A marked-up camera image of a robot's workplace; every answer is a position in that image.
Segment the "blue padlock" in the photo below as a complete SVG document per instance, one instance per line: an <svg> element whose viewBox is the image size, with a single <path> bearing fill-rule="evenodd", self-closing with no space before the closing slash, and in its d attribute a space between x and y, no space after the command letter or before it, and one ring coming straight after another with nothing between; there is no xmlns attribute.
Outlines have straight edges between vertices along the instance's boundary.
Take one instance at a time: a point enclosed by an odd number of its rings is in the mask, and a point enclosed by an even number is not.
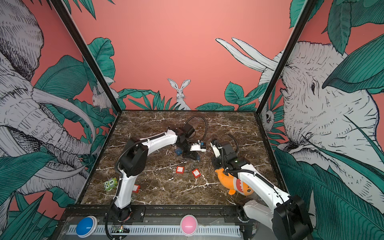
<svg viewBox="0 0 384 240"><path fill-rule="evenodd" d="M177 156L180 156L183 153L183 150L180 148L175 149L175 153Z"/></svg>

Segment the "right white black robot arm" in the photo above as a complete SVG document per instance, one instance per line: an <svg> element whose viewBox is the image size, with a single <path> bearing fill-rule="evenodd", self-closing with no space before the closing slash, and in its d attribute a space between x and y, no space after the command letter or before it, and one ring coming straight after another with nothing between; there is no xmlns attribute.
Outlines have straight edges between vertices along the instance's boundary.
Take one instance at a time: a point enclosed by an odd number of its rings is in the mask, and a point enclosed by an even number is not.
<svg viewBox="0 0 384 240"><path fill-rule="evenodd" d="M214 152L212 164L220 183L230 193L244 196L255 193L264 205L252 200L239 208L239 220L255 220L273 231L278 240L303 240L313 232L305 201L291 196L267 180L245 158L238 155L228 141L210 142Z"/></svg>

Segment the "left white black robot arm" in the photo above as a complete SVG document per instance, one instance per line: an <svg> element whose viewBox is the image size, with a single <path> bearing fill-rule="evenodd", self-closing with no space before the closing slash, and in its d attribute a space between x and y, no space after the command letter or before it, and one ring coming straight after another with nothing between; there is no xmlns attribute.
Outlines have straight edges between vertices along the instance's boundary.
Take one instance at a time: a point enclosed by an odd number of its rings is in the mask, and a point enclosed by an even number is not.
<svg viewBox="0 0 384 240"><path fill-rule="evenodd" d="M191 140L195 129L189 121L194 118L200 118L205 123L205 132L200 140ZM177 146L177 155L199 161L199 152L207 150L207 144L204 142L207 132L207 120L201 115L194 115L181 128L170 125L166 131L151 137L130 138L114 166L115 172L119 174L119 182L116 194L105 213L105 223L109 220L124 223L132 218L132 192L136 179L145 169L147 157L151 153L167 146Z"/></svg>

